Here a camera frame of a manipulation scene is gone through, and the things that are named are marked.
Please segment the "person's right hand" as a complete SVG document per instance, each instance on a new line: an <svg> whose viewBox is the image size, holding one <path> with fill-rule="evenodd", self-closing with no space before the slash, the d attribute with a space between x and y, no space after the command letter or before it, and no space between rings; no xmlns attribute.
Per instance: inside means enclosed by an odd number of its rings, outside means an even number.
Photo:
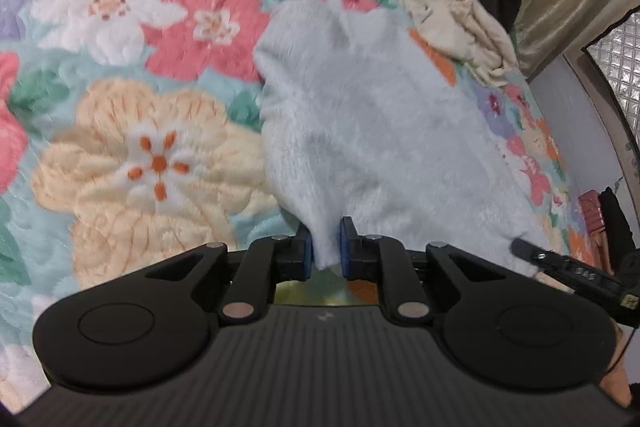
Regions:
<svg viewBox="0 0 640 427"><path fill-rule="evenodd" d="M608 367L608 373L600 381L600 389L623 409L626 409L630 406L632 400L623 356L627 337L617 323L615 323L615 332L616 346L614 355Z"/></svg>

